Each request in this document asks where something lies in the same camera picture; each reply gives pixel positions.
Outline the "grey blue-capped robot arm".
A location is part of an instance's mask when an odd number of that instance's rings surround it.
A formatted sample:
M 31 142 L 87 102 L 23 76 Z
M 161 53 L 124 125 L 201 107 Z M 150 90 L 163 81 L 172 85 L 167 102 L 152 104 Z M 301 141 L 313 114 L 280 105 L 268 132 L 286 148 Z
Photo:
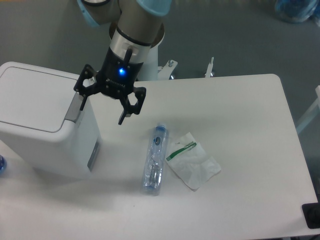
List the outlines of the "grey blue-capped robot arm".
M 79 0 L 87 22 L 94 26 L 117 22 L 102 67 L 86 64 L 74 91 L 82 98 L 83 111 L 89 96 L 101 93 L 119 100 L 123 112 L 118 123 L 141 112 L 147 90 L 134 83 L 169 13 L 169 0 Z

